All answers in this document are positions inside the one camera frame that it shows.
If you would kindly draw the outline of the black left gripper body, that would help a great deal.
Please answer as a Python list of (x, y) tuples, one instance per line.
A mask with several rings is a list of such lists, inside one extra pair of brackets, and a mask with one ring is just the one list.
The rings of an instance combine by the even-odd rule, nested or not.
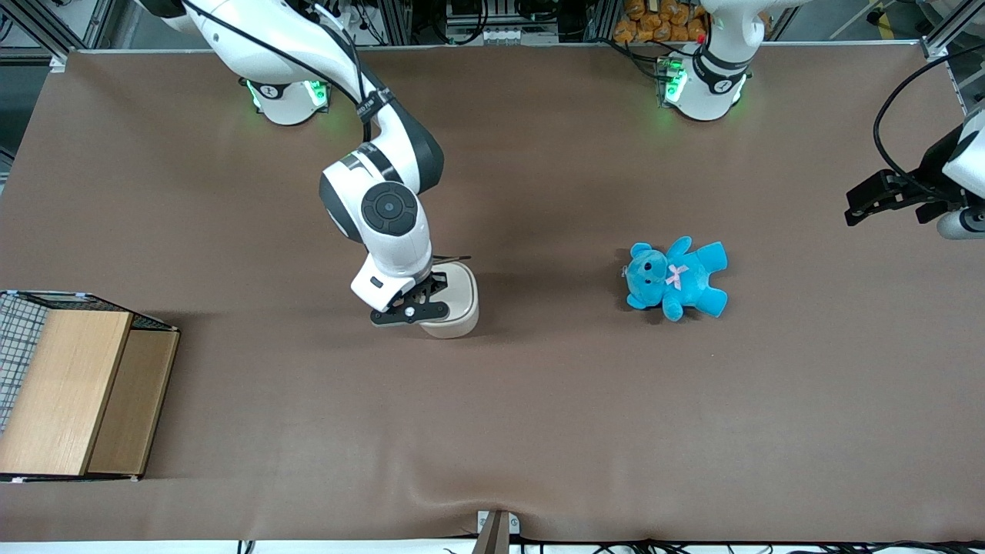
[(932, 144), (914, 171), (914, 178), (929, 190), (927, 198), (916, 210), (920, 224), (928, 224), (938, 217), (938, 223), (942, 225), (970, 224), (963, 189), (943, 173), (943, 167), (957, 150), (961, 132), (963, 129), (956, 127)]

